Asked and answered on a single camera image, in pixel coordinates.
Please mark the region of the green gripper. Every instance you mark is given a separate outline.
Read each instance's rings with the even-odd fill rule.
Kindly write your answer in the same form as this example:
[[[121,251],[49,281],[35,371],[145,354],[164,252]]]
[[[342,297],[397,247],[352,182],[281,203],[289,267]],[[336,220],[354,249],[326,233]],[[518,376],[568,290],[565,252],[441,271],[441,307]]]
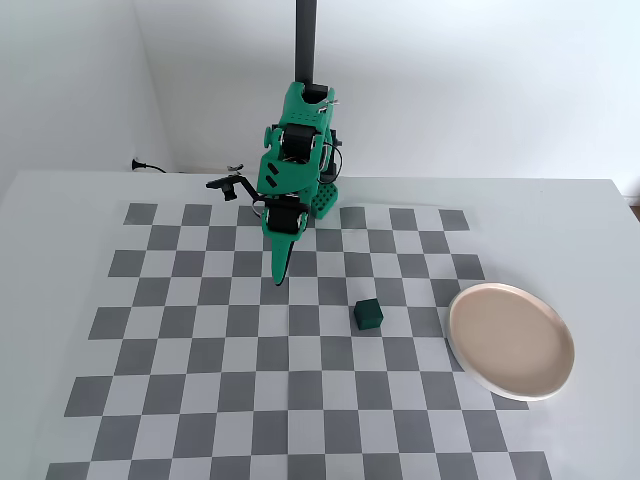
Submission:
[[[308,205],[296,196],[263,196],[263,230],[271,240],[271,273],[280,286],[289,266],[295,239],[306,228]]]

